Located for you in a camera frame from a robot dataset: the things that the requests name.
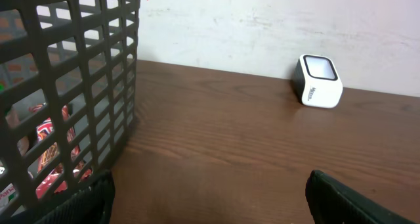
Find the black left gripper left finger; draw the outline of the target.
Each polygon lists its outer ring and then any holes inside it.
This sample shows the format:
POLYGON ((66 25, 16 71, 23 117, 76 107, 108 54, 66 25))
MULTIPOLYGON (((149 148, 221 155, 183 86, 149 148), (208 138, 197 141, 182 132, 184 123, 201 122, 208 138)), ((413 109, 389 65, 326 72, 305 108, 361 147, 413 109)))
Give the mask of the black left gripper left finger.
POLYGON ((75 189, 63 191, 43 204, 36 222, 109 224, 115 193, 111 171, 96 173, 75 189))

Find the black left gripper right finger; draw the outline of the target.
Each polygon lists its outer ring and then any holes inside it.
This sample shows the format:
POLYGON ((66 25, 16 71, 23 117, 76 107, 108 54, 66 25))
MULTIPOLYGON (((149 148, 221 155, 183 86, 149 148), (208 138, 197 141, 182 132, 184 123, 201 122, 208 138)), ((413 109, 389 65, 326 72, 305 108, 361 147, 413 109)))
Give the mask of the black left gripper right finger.
POLYGON ((305 197, 315 223, 413 224, 320 170, 311 172, 305 197))

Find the red snack bag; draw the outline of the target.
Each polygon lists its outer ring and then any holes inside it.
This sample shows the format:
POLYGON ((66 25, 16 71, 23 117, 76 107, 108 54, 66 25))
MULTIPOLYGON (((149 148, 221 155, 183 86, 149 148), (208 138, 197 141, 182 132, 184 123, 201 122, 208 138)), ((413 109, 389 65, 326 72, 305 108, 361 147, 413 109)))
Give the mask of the red snack bag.
MULTIPOLYGON (((46 103, 43 104, 37 104, 29 109, 29 111, 33 114, 35 112, 40 111, 44 106, 46 106, 46 103)), ((61 110, 62 117, 64 121, 69 119, 70 113, 68 105, 65 105, 62 107, 61 110)), ((39 124, 36 127, 36 134, 37 134, 37 142, 40 143, 43 140, 45 140, 53 131, 54 126, 52 123, 51 118, 47 118, 44 120, 41 124, 39 124)), ((68 132, 66 133, 67 141, 71 142, 75 137, 75 131, 74 128, 70 128, 68 132)), ((72 161, 74 161, 80 154, 81 149, 79 145, 76 145, 72 151, 70 152, 70 156, 72 161)), ((37 159, 37 172, 39 173, 42 171, 50 162, 52 162, 55 157, 57 157, 60 154, 58 149, 58 143, 53 143, 47 150, 45 150, 40 157, 37 159)), ((74 167, 73 169, 73 175, 74 177, 77 177, 81 170, 85 167, 85 162, 83 159, 79 161, 79 163, 74 167)), ((61 174, 64 172, 64 166, 62 163, 59 163, 54 169, 52 169, 49 174, 44 178, 42 182, 37 186, 35 193, 38 198, 42 198, 44 194, 49 190, 49 188, 54 184, 54 182, 61 176, 61 174)), ((93 173, 91 168, 88 168, 85 173, 81 176, 81 180, 84 180, 88 178, 93 173)), ((67 183, 65 181, 61 182, 59 184, 58 188, 54 191, 54 193, 61 192, 63 190, 67 189, 67 183)))

